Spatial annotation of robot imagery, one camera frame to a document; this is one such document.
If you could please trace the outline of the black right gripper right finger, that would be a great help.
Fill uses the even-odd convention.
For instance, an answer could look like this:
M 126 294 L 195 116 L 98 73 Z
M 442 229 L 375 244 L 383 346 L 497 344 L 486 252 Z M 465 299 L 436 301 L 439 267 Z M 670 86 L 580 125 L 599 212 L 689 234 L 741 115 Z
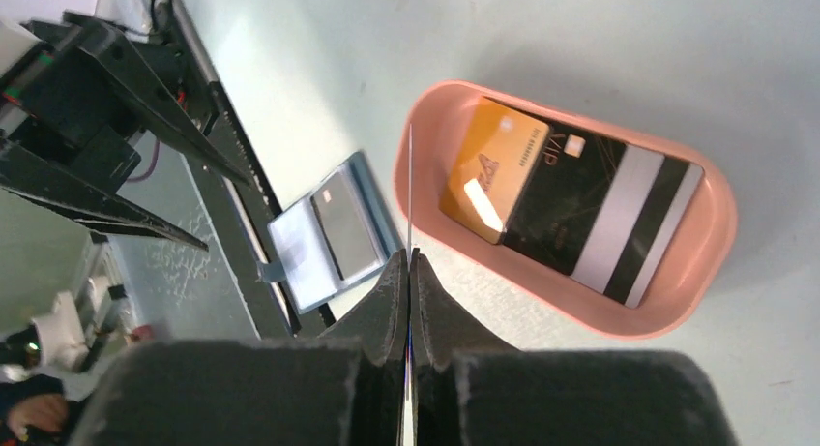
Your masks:
M 706 373 L 668 350 L 517 349 L 409 262 L 420 445 L 734 445 Z

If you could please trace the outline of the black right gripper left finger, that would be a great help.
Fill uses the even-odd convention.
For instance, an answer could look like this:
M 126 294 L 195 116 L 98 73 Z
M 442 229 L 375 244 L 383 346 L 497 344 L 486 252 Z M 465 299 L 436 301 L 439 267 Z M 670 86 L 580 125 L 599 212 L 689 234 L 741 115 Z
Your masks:
M 103 374 L 72 445 L 396 445 L 406 252 L 314 339 L 146 342 Z

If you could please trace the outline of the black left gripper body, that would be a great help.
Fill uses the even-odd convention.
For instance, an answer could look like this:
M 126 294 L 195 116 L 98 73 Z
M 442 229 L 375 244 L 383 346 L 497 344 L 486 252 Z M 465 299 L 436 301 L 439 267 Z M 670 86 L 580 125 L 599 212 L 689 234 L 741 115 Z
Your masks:
M 13 140 L 41 158 L 67 167 L 99 189 L 115 193 L 141 162 L 131 139 L 140 131 L 134 114 L 79 50 L 53 62 L 68 25 L 26 24 L 45 40 L 36 53 L 1 77 L 1 95 L 29 113 Z

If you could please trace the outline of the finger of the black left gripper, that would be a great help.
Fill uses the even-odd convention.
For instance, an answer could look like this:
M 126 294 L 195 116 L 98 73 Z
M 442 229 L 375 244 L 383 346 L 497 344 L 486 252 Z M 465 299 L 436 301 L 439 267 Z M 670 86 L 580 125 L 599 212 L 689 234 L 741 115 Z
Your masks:
M 113 93 L 167 146 L 209 166 L 233 182 L 247 185 L 249 178 L 230 162 L 195 126 L 176 95 L 163 84 L 154 69 L 126 34 L 110 22 L 71 11 L 63 20 L 84 35 L 79 48 L 102 69 Z
M 103 235 L 155 238 L 208 249 L 206 242 L 177 225 L 6 139 L 1 141 L 1 188 Z

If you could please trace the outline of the blue card holder wallet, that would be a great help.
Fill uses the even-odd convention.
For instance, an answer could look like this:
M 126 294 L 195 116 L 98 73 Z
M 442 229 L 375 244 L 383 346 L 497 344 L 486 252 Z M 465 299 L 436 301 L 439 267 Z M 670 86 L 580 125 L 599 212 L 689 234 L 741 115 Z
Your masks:
M 402 239 L 366 154 L 357 151 L 267 225 L 277 258 L 257 265 L 311 312 L 377 276 Z

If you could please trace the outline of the pink oval tray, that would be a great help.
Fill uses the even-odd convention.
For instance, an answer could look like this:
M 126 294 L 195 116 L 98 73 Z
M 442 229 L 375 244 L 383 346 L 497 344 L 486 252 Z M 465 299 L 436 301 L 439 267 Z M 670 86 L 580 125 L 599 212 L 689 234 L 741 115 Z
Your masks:
M 529 258 L 492 246 L 439 210 L 438 198 L 447 173 L 481 97 L 661 151 L 703 168 L 703 178 L 638 308 L 628 309 Z M 462 80 L 434 84 L 419 96 L 407 114 L 394 166 L 395 199 L 405 217 L 410 124 L 414 134 L 414 227 L 473 261 L 474 273 L 487 272 L 502 277 L 557 312 L 610 339 L 656 338 L 680 326 L 700 303 L 734 243 L 738 214 L 732 189 L 720 170 L 696 150 Z

